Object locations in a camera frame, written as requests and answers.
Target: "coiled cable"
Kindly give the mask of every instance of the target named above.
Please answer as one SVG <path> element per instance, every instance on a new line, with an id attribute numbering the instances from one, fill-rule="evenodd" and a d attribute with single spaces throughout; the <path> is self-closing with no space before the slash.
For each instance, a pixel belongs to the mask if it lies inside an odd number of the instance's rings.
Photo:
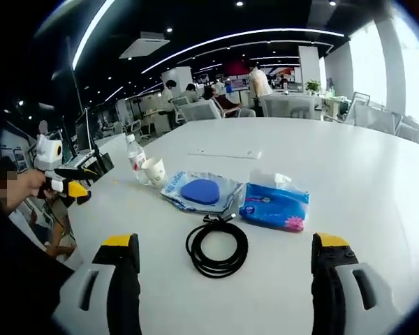
<path id="1" fill-rule="evenodd" d="M 191 257 L 194 267 L 203 276 L 208 278 L 225 278 L 234 274 L 244 264 L 249 250 L 249 243 L 247 236 L 240 228 L 232 223 L 228 223 L 234 217 L 235 214 L 231 214 L 225 218 L 217 216 L 217 219 L 210 219 L 206 215 L 203 218 L 203 222 L 207 224 L 193 229 L 186 238 L 186 251 L 189 257 Z M 211 232 L 225 232 L 235 238 L 237 248 L 226 260 L 212 260 L 203 253 L 202 241 Z M 190 239 L 194 234 L 196 235 L 192 244 L 189 245 Z"/>

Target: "plastic bottle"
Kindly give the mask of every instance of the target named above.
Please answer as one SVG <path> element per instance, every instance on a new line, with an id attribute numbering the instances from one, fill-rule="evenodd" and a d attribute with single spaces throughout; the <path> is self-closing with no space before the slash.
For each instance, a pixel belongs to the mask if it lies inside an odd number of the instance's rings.
<path id="1" fill-rule="evenodd" d="M 135 173 L 137 180 L 141 184 L 147 183 L 147 178 L 141 170 L 141 165 L 146 161 L 145 150 L 135 141 L 135 135 L 126 136 L 128 160 Z"/>

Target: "blue sponge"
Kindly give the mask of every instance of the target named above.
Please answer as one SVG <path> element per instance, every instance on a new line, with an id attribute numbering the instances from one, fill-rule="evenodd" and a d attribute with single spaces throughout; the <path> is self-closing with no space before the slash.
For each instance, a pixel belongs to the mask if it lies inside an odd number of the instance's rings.
<path id="1" fill-rule="evenodd" d="M 198 204 L 215 204 L 220 198 L 219 185 L 212 180 L 196 179 L 183 186 L 180 195 Z"/>

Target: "white cup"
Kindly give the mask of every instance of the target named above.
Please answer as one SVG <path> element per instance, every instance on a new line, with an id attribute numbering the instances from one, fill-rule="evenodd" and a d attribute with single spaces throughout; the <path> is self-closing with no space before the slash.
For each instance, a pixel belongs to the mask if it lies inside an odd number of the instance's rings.
<path id="1" fill-rule="evenodd" d="M 143 170 L 156 187 L 163 187 L 166 184 L 166 171 L 163 165 L 162 158 L 149 158 L 141 165 L 141 170 Z"/>

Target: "potted plant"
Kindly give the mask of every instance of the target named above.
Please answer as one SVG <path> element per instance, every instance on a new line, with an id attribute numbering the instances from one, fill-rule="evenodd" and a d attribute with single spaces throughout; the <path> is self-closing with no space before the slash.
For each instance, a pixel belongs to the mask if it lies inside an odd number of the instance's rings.
<path id="1" fill-rule="evenodd" d="M 321 83 L 316 80 L 310 80 L 306 83 L 306 91 L 312 96 L 320 91 Z"/>

